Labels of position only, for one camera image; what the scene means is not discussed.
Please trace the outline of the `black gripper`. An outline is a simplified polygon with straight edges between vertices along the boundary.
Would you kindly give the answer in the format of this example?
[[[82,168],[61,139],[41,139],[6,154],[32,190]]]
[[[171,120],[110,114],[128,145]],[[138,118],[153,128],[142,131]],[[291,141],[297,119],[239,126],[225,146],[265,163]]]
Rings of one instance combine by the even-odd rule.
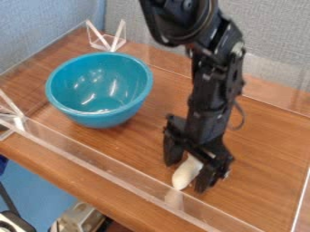
[[[233,156],[223,142],[225,125],[211,119],[193,120],[167,115],[162,129],[162,161],[167,167],[176,164],[187,151],[201,163],[195,191],[203,193],[229,171]]]

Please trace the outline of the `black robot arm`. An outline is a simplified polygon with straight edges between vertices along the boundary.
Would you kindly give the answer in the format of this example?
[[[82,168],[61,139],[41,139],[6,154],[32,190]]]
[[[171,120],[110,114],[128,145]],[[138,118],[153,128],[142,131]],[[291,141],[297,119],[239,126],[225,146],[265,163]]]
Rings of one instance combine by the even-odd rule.
[[[244,86],[243,34],[217,0],[137,1],[153,40],[167,47],[183,46],[191,59],[187,116],[165,116],[162,160],[172,166],[188,155],[200,164],[189,180],[201,193],[225,178],[233,161],[223,138]]]

